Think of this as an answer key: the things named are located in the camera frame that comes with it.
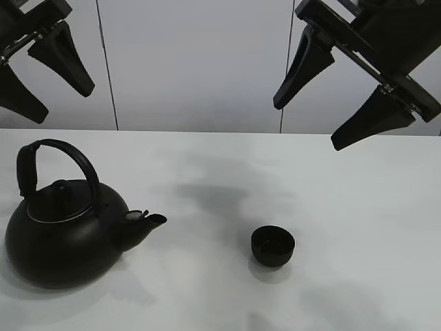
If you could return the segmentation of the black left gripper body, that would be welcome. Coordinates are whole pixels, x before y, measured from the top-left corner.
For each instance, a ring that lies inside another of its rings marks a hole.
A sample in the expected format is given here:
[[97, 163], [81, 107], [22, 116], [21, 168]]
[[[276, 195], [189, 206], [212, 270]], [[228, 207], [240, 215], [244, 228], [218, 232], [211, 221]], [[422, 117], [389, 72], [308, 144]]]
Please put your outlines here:
[[23, 12], [13, 1], [1, 2], [1, 64], [30, 42], [42, 39], [72, 12], [67, 1], [42, 1]]

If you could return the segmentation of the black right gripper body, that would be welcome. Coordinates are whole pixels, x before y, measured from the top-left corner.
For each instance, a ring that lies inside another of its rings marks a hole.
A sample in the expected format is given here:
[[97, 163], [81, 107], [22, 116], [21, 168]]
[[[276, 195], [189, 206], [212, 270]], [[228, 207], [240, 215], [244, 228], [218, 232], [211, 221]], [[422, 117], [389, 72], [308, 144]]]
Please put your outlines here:
[[440, 47], [439, 1], [360, 1], [352, 22], [323, 1], [301, 1], [297, 17], [361, 54], [390, 85], [409, 93], [425, 122], [440, 104], [409, 73]]

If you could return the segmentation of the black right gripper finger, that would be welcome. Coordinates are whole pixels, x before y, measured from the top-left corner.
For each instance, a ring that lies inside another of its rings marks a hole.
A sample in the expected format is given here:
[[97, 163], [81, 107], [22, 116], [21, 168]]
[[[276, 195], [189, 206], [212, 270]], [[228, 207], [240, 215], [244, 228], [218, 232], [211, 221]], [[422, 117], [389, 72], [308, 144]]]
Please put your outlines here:
[[331, 142], [335, 150], [342, 150], [373, 135], [406, 128], [415, 121], [394, 94], [378, 86], [361, 108], [332, 134]]
[[312, 79], [335, 62], [334, 40], [322, 30], [306, 26], [285, 79], [273, 97], [277, 110], [284, 108]]

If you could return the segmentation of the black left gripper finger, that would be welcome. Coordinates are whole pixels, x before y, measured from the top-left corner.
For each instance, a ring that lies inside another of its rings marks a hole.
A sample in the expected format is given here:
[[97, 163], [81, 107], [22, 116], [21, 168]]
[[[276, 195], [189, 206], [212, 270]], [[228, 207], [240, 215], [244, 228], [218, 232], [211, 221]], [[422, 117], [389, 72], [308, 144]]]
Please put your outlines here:
[[22, 84], [8, 64], [1, 64], [1, 106], [41, 124], [48, 109]]
[[71, 85], [80, 95], [88, 97], [95, 84], [76, 50], [70, 26], [60, 21], [28, 49], [28, 54]]

